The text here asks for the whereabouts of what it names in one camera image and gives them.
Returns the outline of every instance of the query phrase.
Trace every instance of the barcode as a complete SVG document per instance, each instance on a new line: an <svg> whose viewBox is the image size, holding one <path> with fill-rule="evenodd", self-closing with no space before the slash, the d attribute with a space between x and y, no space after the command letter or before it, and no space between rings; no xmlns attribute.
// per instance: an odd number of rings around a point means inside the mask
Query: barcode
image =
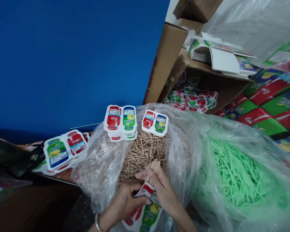
<svg viewBox="0 0 290 232"><path fill-rule="evenodd" d="M134 110L124 110L123 114L131 114L131 115L134 115Z"/></svg>
<svg viewBox="0 0 290 232"><path fill-rule="evenodd" d="M119 114L119 110L117 110L117 109L110 109L110 113Z"/></svg>
<svg viewBox="0 0 290 232"><path fill-rule="evenodd" d="M82 148L84 148L84 147L85 147L85 144L82 143L82 144L80 144L80 145L77 145L77 146L73 147L73 148L72 148L72 151L73 151L73 152L77 152L78 150L80 150L80 149L82 149Z"/></svg>
<svg viewBox="0 0 290 232"><path fill-rule="evenodd" d="M65 151L65 152L61 153L60 155L57 155L57 156L51 158L50 159L51 164L57 163L58 161L66 158L67 156L68 156L68 153Z"/></svg>
<svg viewBox="0 0 290 232"><path fill-rule="evenodd" d="M147 117L147 118L150 118L150 119L154 119L154 115L153 115L153 114L149 114L149 113L147 113L147 114L146 114L146 117Z"/></svg>
<svg viewBox="0 0 290 232"><path fill-rule="evenodd" d="M164 119L164 118L157 117L157 121L158 121L158 122L163 122L163 123L165 123L165 119Z"/></svg>

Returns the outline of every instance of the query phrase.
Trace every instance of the box flap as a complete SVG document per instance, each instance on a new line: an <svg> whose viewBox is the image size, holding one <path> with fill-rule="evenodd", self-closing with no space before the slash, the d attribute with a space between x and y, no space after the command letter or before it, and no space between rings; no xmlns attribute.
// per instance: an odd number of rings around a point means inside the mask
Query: box flap
<svg viewBox="0 0 290 232"><path fill-rule="evenodd" d="M189 67L190 68L202 70L204 72L212 73L212 74L215 74L215 75L218 75L218 76L222 76L222 77L226 77L226 78L231 78L231 79L236 79L236 80L241 80L241 81L247 81L247 82L253 82L253 80L250 80L248 78L227 76L227 75L222 74L219 71L215 71L215 70L212 69L211 64L191 59L189 57L189 55L187 53L187 50L185 48L181 49L180 54L183 55L183 58L189 62Z"/></svg>
<svg viewBox="0 0 290 232"><path fill-rule="evenodd" d="M183 55L180 55L175 62L170 75L163 87L163 90L161 91L161 94L158 99L158 103L163 103L164 99L169 94L170 90L173 88L174 84L178 81L179 77L183 73L183 71L188 67L189 63L186 61L183 57Z"/></svg>

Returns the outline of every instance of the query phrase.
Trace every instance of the brown cardboard box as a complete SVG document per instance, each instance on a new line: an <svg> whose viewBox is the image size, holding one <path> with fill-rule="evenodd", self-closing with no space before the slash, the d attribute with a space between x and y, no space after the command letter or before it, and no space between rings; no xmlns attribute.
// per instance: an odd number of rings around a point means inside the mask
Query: brown cardboard box
<svg viewBox="0 0 290 232"><path fill-rule="evenodd" d="M157 102L187 35L181 27L164 24L143 104Z"/></svg>
<svg viewBox="0 0 290 232"><path fill-rule="evenodd" d="M203 27L203 23L198 23L189 19L179 19L178 26L186 27L189 30L195 30L196 35L198 35Z"/></svg>
<svg viewBox="0 0 290 232"><path fill-rule="evenodd" d="M218 92L217 105L215 108L208 110L207 114L214 114L225 107L242 93L250 82L253 82L250 79L230 77L223 75L221 72L214 71L210 64L190 59L186 49L181 49L180 54L175 64L182 65L177 65L177 67L174 65L159 97L159 103L164 101L174 84L183 74L186 77L199 77L199 85L207 86L211 91Z"/></svg>
<svg viewBox="0 0 290 232"><path fill-rule="evenodd" d="M177 19L207 23L216 12L223 0L179 0L173 14Z"/></svg>

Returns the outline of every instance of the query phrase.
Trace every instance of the plastic wrap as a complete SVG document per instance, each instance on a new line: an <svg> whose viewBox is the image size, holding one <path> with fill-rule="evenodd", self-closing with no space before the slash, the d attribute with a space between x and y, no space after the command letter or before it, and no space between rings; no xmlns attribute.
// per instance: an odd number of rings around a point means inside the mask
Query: plastic wrap
<svg viewBox="0 0 290 232"><path fill-rule="evenodd" d="M208 231L290 232L290 155L258 130L214 115L197 115L203 144L203 166L193 205ZM211 140L229 144L256 161L270 192L258 204L236 207L224 198Z"/></svg>
<svg viewBox="0 0 290 232"><path fill-rule="evenodd" d="M290 0L239 0L217 19L211 33L242 46L261 64L290 41Z"/></svg>
<svg viewBox="0 0 290 232"><path fill-rule="evenodd" d="M197 119L189 112L164 104L150 103L136 108L138 130L141 129L146 110L169 117L165 171L179 199L186 206L195 191L202 160ZM119 174L132 143L133 141L110 142L101 123L88 141L89 149L82 157L84 160L73 168L71 177L92 198L92 209L95 213L102 212L117 191ZM173 220L163 212L156 231L172 229ZM124 231L121 223L114 230Z"/></svg>

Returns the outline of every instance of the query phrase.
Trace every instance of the sprite label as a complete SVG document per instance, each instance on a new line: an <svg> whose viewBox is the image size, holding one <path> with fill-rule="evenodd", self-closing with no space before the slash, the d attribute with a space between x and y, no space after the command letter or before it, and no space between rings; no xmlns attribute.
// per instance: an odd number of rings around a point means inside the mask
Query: sprite label
<svg viewBox="0 0 290 232"><path fill-rule="evenodd" d="M123 125L126 131L133 130L135 125L135 111L133 107L126 106L123 108Z"/></svg>
<svg viewBox="0 0 290 232"><path fill-rule="evenodd" d="M161 114L157 115L157 120L155 123L156 132L162 133L165 130L165 123L167 118Z"/></svg>
<svg viewBox="0 0 290 232"><path fill-rule="evenodd" d="M48 142L47 155L50 161L50 166L56 167L68 160L68 153L65 145L60 139L55 139Z"/></svg>
<svg viewBox="0 0 290 232"><path fill-rule="evenodd" d="M161 206L157 200L156 192L151 197L152 205L146 205L144 209L144 214L142 218L142 225L140 227L140 232L148 232L150 228L156 223L158 214L162 210Z"/></svg>

